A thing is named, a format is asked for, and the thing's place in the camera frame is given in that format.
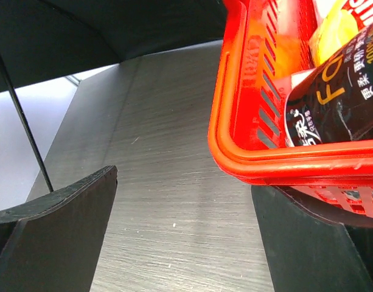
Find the red plastic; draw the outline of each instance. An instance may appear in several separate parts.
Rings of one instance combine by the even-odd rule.
[[[312,0],[224,2],[228,19],[208,131],[216,163],[246,183],[293,186],[373,218],[373,141],[285,148],[288,76],[312,67]]]

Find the product packaging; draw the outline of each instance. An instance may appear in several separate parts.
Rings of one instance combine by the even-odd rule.
[[[286,99],[296,86],[304,81],[315,69],[308,69],[293,73],[289,76],[276,79],[274,85],[282,99]]]
[[[315,16],[318,26],[320,26],[322,21],[327,17],[334,2],[334,0],[313,0],[313,7],[315,8]]]
[[[316,15],[322,6],[314,0]],[[364,27],[373,23],[373,0],[336,0],[312,35],[309,46],[315,66],[320,66]]]
[[[373,139],[373,24],[288,96],[287,145]]]

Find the black umbrella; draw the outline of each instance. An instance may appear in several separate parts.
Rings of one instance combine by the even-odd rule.
[[[15,88],[222,38],[221,0],[0,0],[0,92],[9,90],[51,182]]]

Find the orange packaging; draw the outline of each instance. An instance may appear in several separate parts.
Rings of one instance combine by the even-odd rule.
[[[372,23],[373,0],[336,0],[309,41],[314,64],[323,64]]]

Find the stainless steel surface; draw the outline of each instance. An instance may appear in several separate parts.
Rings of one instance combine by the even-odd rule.
[[[273,291],[250,188],[207,147],[219,56],[150,55],[78,87],[46,165],[56,188],[119,169],[92,291]]]

